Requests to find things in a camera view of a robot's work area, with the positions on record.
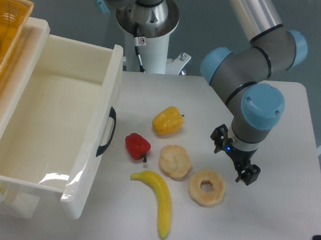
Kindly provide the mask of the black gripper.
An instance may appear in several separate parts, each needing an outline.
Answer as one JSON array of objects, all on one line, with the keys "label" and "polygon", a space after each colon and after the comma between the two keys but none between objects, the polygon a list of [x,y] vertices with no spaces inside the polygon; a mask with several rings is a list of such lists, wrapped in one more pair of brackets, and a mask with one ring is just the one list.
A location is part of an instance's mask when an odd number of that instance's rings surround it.
[{"label": "black gripper", "polygon": [[215,128],[210,135],[214,142],[214,153],[225,151],[233,161],[237,171],[236,182],[251,185],[260,175],[260,167],[251,163],[251,158],[258,150],[259,143],[246,143],[234,137],[228,137],[228,128],[225,124]]}]

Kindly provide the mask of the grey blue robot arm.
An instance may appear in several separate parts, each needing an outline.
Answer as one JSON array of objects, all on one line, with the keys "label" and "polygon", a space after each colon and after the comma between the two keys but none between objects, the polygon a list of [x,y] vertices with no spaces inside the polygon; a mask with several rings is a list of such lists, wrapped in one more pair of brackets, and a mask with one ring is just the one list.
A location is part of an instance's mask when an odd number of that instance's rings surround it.
[{"label": "grey blue robot arm", "polygon": [[[179,24],[173,0],[95,0],[99,10],[116,12],[125,34],[126,69],[132,72],[180,74],[189,60],[183,54],[168,59],[169,36]],[[285,100],[266,83],[307,56],[308,46],[298,31],[284,28],[271,0],[229,0],[250,47],[237,54],[226,47],[209,52],[200,70],[207,83],[233,115],[230,126],[214,129],[215,152],[224,151],[237,180],[255,182],[260,168],[251,158],[279,122]]]}]

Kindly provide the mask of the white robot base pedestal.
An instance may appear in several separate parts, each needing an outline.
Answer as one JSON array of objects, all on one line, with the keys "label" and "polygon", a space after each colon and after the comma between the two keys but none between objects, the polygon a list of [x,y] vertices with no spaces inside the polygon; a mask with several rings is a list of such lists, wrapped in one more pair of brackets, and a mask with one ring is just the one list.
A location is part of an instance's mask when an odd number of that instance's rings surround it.
[{"label": "white robot base pedestal", "polygon": [[127,72],[185,75],[191,56],[182,52],[168,57],[170,35],[179,25],[179,9],[173,0],[156,6],[134,2],[116,11],[116,19],[124,33],[124,62]]}]

